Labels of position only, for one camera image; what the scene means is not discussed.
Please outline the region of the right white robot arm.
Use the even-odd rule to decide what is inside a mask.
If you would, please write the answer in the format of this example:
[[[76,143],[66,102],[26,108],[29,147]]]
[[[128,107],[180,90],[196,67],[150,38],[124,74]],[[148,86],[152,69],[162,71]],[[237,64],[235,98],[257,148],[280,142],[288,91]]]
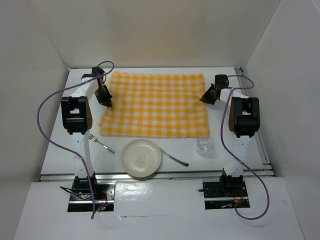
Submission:
[[[236,140],[235,152],[228,150],[231,160],[222,169],[218,190],[230,196],[242,186],[244,163],[250,141],[260,128],[260,101],[257,97],[243,95],[226,84],[211,84],[200,99],[213,105],[217,100],[224,102],[229,111],[228,128]]]

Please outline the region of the clear plastic cup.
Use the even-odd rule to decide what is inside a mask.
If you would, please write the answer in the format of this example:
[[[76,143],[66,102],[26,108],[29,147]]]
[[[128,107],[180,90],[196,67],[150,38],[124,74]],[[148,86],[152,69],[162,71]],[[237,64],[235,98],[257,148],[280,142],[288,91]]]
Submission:
[[[200,137],[196,140],[196,153],[205,158],[215,158],[215,143],[209,137]]]

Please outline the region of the cream round plate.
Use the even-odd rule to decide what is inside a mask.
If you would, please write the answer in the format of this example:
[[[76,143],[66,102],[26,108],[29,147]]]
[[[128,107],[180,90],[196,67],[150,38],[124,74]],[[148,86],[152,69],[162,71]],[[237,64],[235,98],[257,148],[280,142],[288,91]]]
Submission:
[[[135,178],[146,178],[159,168],[162,156],[159,147],[150,140],[136,139],[121,154],[125,171]]]

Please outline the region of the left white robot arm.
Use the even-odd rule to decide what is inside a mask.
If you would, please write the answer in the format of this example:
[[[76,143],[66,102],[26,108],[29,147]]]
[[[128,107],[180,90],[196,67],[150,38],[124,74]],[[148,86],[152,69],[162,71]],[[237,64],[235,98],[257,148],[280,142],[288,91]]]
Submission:
[[[112,107],[112,95],[104,83],[105,73],[97,70],[95,67],[92,73],[84,74],[81,77],[82,85],[71,96],[60,100],[62,124],[70,135],[74,159],[78,161],[73,187],[76,193],[81,193],[88,200],[94,199],[99,193],[89,148],[89,134],[93,126],[89,101],[95,96],[100,105]]]

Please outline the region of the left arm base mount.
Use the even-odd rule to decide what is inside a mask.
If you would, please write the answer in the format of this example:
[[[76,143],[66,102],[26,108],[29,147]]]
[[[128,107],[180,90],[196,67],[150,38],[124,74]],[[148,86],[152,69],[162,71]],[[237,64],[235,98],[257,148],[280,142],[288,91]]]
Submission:
[[[92,195],[89,190],[76,192],[74,188],[60,187],[69,196],[68,213],[84,213],[92,211]],[[97,212],[113,212],[115,200],[115,183],[105,183],[95,186],[95,210]]]

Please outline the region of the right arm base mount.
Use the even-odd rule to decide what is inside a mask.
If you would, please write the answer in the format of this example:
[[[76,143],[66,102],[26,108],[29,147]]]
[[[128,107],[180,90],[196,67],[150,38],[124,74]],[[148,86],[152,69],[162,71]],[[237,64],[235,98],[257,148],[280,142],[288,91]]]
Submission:
[[[217,181],[203,182],[198,192],[203,194],[206,210],[233,209],[236,204],[238,208],[251,207],[244,181],[240,187],[231,189],[222,189]]]

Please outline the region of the yellow white checkered cloth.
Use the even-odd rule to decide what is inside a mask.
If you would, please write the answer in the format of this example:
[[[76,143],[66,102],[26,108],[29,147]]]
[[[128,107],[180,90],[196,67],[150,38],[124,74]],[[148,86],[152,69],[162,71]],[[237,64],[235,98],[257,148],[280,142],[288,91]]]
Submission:
[[[103,137],[198,138],[210,133],[202,73],[114,72],[112,107],[101,117]]]

